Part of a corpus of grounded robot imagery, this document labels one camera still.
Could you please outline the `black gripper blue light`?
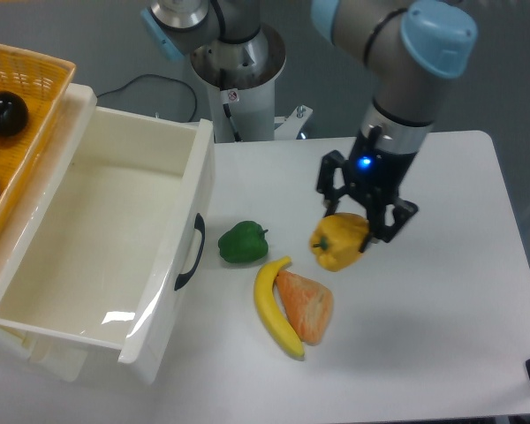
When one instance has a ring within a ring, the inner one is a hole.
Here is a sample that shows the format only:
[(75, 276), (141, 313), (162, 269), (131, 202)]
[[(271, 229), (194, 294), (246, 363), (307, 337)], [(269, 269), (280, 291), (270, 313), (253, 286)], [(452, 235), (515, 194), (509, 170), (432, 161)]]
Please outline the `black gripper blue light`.
[(399, 196), (416, 154), (385, 150), (382, 144), (387, 139), (383, 128), (377, 125), (367, 134), (358, 134), (346, 162), (339, 151), (332, 150), (320, 163), (316, 192), (323, 196), (324, 215), (334, 215), (340, 199), (347, 195), (345, 185), (339, 188), (334, 185), (336, 171), (343, 168), (348, 195), (367, 212), (368, 231), (360, 252), (366, 252), (378, 241), (390, 243), (419, 211), (415, 203)]

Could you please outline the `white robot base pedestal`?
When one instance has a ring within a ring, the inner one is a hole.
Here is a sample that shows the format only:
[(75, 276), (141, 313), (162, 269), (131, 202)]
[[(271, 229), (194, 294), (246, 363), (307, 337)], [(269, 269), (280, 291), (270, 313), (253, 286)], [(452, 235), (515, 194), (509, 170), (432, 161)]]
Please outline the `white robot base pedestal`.
[(280, 34), (262, 24), (240, 44), (215, 40), (190, 56), (208, 96), (216, 143), (272, 140), (276, 79), (286, 52)]

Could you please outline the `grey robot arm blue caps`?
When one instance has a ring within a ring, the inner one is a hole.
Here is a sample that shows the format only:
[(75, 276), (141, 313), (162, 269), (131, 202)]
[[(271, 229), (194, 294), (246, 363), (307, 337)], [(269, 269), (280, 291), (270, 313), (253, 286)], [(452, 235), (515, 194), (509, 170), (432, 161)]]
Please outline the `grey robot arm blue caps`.
[[(272, 139), (286, 53), (258, 2), (154, 1), (140, 15), (163, 55), (187, 58), (205, 84), (216, 141)], [(364, 208), (361, 249), (390, 242), (417, 213), (399, 189), (466, 69), (477, 25), (452, 1), (314, 1), (310, 16), (323, 39), (379, 84), (351, 153), (322, 158), (316, 190), (328, 215), (345, 196)]]

